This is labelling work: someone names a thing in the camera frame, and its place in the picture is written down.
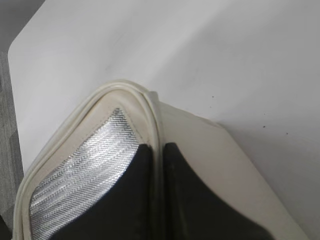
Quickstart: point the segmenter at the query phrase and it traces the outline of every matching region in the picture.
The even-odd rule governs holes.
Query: white rubber trim
[[[32,165],[28,169],[24,176],[20,187],[16,195],[16,203],[14,207],[13,217],[13,240],[27,240],[24,239],[23,226],[22,226],[22,201],[23,195],[26,191],[30,180],[35,174],[41,169],[44,163],[52,156],[52,154],[66,141],[71,135],[79,123],[83,120],[90,109],[97,103],[97,101],[105,94],[113,90],[124,90],[131,93],[139,101],[143,107],[147,120],[153,126],[154,131],[152,132],[152,140],[157,143],[157,146],[153,146],[153,155],[157,162],[161,159],[161,150],[163,148],[163,136],[162,136],[162,120],[159,109],[159,101],[155,94],[149,92],[146,88],[127,81],[118,80],[106,83],[105,85],[98,88],[93,94],[91,94],[83,103],[81,103],[65,120],[65,122],[59,127],[52,138],[44,146],[41,152],[38,154]]]

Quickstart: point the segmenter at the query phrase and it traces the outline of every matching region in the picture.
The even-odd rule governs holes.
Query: gray carpet
[[[23,176],[8,55],[0,52],[0,215],[11,229]]]

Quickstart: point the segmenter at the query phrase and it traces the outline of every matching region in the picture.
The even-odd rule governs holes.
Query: white tabletop
[[[319,239],[319,13],[311,0],[47,0],[9,49],[24,171],[86,96],[124,78],[224,125]]]

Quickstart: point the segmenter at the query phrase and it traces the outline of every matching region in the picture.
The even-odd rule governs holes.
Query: silver reflective material
[[[116,109],[34,190],[29,207],[33,240],[47,240],[92,207],[116,183],[138,149],[124,113]]]

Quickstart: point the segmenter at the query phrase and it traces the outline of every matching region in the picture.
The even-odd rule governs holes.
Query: black padding
[[[175,143],[165,146],[163,157],[168,240],[273,239],[264,228],[215,195],[191,169]]]
[[[10,240],[12,237],[12,233],[7,227],[5,221],[0,216],[0,239],[1,240]]]
[[[92,208],[51,240],[146,240],[152,151],[140,145],[122,177]]]

